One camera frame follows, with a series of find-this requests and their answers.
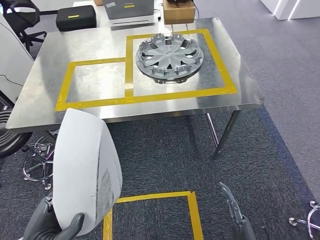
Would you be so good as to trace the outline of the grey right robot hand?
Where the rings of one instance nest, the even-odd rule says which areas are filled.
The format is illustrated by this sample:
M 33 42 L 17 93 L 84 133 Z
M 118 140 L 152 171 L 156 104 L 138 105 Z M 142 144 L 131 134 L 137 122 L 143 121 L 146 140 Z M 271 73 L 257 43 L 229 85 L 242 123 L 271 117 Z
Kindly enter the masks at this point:
M 230 218 L 232 220 L 232 231 L 235 240 L 256 240 L 256 236 L 249 219 L 241 212 L 236 199 L 226 184 L 220 181 L 218 185 L 221 192 L 226 198 Z

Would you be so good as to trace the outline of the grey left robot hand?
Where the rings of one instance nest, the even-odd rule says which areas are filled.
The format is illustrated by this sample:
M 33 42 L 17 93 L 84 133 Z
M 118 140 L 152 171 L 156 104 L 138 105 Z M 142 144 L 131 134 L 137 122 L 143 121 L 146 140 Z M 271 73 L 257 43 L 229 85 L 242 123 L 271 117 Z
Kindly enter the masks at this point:
M 85 215 L 78 213 L 70 224 L 61 229 L 53 205 L 53 193 L 42 198 L 33 212 L 24 231 L 24 240 L 72 240 L 78 234 L 84 223 Z

